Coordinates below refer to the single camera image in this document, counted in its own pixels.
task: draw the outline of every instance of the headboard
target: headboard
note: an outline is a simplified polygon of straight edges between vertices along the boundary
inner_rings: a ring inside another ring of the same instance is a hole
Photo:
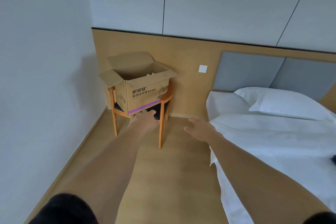
[[[320,100],[336,82],[336,63],[223,52],[213,90],[244,87],[291,90]]]

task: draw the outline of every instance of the cardboard flap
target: cardboard flap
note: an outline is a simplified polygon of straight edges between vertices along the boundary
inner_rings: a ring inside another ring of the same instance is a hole
[[[156,82],[159,82],[165,79],[169,79],[175,76],[177,76],[177,73],[175,73],[173,70],[167,70],[161,73],[151,74],[149,76],[136,78],[136,79],[133,79],[127,82],[131,84],[133,87],[141,88],[143,86],[156,83]]]
[[[99,77],[103,80],[107,87],[111,88],[117,85],[120,82],[123,82],[124,79],[120,77],[113,69],[110,69],[104,73],[99,74]]]
[[[112,69],[128,68],[135,65],[149,65],[154,62],[149,52],[133,52],[107,57]]]

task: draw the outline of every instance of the wooden chair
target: wooden chair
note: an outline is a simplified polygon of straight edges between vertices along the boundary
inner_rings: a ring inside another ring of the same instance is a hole
[[[114,133],[115,135],[118,135],[117,131],[117,116],[116,114],[120,114],[124,117],[131,118],[131,116],[127,115],[120,106],[114,102],[114,86],[108,89],[110,92],[110,99],[111,99],[111,110],[112,110],[112,116],[113,116],[113,125],[114,125]],[[170,110],[170,100],[173,97],[174,94],[174,85],[172,81],[169,81],[168,90],[167,92],[160,98],[160,103],[157,105],[154,105],[152,107],[147,108],[147,111],[155,110],[156,114],[154,115],[154,118],[159,121],[160,124],[160,131],[159,131],[159,149],[162,147],[162,134],[163,134],[163,121],[166,116],[166,121],[168,121],[169,116],[169,110]]]

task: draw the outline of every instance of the white bed sheet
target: white bed sheet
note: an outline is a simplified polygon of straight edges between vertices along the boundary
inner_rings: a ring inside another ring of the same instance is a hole
[[[248,104],[236,96],[210,92],[210,123],[228,140],[296,180],[336,211],[336,166],[330,161],[336,154],[336,125],[249,112]],[[229,223],[252,224],[212,150],[211,163],[216,164]]]

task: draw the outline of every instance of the white blanket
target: white blanket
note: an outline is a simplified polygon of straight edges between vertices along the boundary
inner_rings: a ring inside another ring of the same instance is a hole
[[[210,122],[229,141],[283,172],[336,211],[336,125],[286,117],[226,114]],[[211,151],[230,224],[253,223]]]

